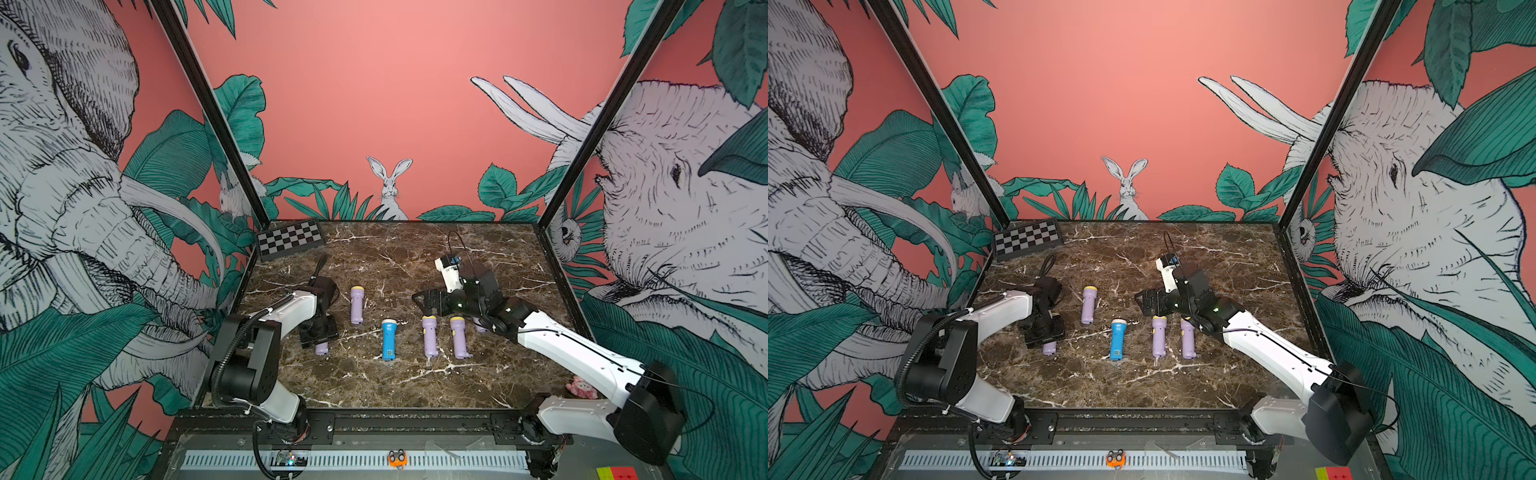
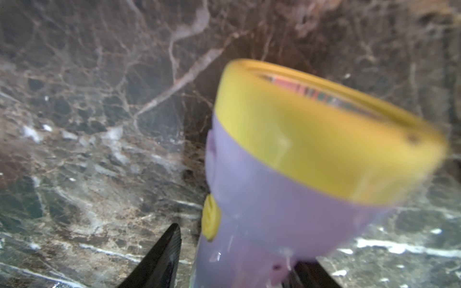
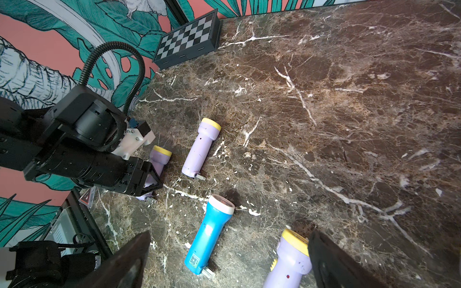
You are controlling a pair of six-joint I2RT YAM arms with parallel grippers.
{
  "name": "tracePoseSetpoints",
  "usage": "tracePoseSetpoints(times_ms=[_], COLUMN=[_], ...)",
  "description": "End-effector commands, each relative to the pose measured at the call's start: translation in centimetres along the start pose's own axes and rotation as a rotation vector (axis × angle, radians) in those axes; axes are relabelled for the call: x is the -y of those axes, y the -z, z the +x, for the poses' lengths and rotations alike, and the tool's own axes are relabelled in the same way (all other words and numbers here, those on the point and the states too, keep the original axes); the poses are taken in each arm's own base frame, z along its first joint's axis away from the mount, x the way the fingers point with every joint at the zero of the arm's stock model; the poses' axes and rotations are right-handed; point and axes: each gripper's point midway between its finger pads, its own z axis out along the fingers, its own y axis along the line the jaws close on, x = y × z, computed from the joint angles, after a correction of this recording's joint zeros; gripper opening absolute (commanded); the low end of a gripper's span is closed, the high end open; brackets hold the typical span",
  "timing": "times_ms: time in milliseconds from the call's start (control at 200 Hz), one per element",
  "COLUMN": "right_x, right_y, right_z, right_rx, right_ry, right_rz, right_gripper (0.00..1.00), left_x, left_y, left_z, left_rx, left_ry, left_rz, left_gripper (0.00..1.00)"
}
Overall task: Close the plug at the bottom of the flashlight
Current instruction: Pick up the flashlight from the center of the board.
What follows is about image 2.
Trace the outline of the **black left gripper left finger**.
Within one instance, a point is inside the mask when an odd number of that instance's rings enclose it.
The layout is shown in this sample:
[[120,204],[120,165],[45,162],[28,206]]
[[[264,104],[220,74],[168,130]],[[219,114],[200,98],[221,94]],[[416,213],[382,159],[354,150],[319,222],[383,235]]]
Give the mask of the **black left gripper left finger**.
[[118,288],[173,288],[181,243],[180,226],[174,223]]

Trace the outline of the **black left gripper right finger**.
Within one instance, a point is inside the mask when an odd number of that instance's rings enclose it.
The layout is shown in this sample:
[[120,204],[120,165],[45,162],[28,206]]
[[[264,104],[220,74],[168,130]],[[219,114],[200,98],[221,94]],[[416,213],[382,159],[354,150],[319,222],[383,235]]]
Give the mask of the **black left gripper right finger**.
[[318,262],[299,262],[284,280],[284,288],[341,288]]

